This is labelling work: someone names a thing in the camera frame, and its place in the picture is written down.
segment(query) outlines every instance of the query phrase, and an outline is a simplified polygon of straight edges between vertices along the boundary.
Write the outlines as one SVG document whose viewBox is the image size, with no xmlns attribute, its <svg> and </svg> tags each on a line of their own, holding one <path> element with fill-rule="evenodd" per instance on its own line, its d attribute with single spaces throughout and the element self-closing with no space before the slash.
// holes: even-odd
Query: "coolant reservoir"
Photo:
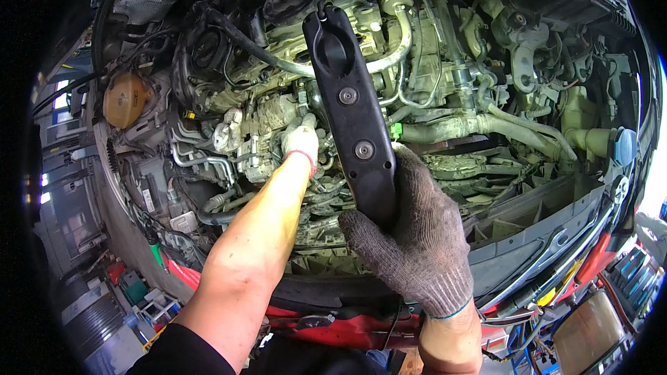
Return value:
<svg viewBox="0 0 667 375">
<path fill-rule="evenodd" d="M 104 93 L 104 117 L 117 128 L 127 128 L 137 120 L 152 94 L 137 74 L 121 74 Z"/>
</svg>

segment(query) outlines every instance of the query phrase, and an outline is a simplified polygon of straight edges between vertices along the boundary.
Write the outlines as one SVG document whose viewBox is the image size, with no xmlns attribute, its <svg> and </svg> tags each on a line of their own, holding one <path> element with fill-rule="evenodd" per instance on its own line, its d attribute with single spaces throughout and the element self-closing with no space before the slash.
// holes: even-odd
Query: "screw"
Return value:
<svg viewBox="0 0 667 375">
<path fill-rule="evenodd" d="M 514 15 L 514 20 L 517 23 L 519 23 L 519 25 L 525 25 L 526 24 L 526 18 L 521 13 L 517 13 L 516 15 Z"/>
<path fill-rule="evenodd" d="M 355 104 L 358 98 L 359 94 L 357 93 L 357 90 L 352 87 L 344 87 L 338 93 L 338 100 L 340 100 L 340 103 L 342 104 Z"/>
<path fill-rule="evenodd" d="M 374 152 L 375 148 L 373 148 L 373 144 L 367 140 L 359 141 L 354 146 L 354 154 L 360 160 L 367 160 L 368 158 L 371 158 Z"/>
</svg>

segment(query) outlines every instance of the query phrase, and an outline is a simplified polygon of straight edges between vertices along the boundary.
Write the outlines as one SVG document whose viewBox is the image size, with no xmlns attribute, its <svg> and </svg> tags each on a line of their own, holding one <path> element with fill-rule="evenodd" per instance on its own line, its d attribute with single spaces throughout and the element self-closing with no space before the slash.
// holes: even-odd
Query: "window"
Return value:
<svg viewBox="0 0 667 375">
<path fill-rule="evenodd" d="M 60 90 L 61 88 L 67 86 L 68 84 L 69 80 L 58 81 L 58 83 L 55 84 L 55 89 Z M 64 107 L 67 107 L 67 93 L 62 93 L 60 96 L 56 97 L 53 102 L 54 109 L 61 109 Z"/>
</svg>

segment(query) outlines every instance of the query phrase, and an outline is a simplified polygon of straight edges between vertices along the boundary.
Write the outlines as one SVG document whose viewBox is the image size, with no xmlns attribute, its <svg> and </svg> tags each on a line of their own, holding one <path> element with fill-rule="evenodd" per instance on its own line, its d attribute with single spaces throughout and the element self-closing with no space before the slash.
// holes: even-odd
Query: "green electrical connector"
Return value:
<svg viewBox="0 0 667 375">
<path fill-rule="evenodd" d="M 149 245 L 151 247 L 151 252 L 153 252 L 153 256 L 155 257 L 155 260 L 157 261 L 157 264 L 164 269 L 165 263 L 162 261 L 162 256 L 160 255 L 160 243 L 158 242 L 155 245 Z"/>
<path fill-rule="evenodd" d="M 403 135 L 403 124 L 395 123 L 389 127 L 389 133 L 392 135 L 392 139 L 397 141 L 398 138 Z"/>
</svg>

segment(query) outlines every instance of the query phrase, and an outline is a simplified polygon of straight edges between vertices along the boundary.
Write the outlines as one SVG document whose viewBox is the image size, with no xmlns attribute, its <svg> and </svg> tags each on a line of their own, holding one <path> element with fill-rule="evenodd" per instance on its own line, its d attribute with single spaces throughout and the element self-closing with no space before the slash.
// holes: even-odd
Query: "work glove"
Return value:
<svg viewBox="0 0 667 375">
<path fill-rule="evenodd" d="M 318 148 L 320 141 L 315 133 L 315 126 L 318 120 L 312 113 L 306 114 L 303 118 L 298 116 L 288 125 L 283 133 L 282 149 L 283 159 L 294 153 L 304 154 L 310 161 L 310 177 L 313 178 L 318 171 L 315 160 L 318 159 Z"/>
<path fill-rule="evenodd" d="M 384 234 L 365 214 L 338 218 L 347 243 L 388 287 L 418 301 L 432 318 L 460 312 L 472 298 L 470 247 L 456 203 L 405 146 L 394 146 L 398 221 Z"/>
</svg>

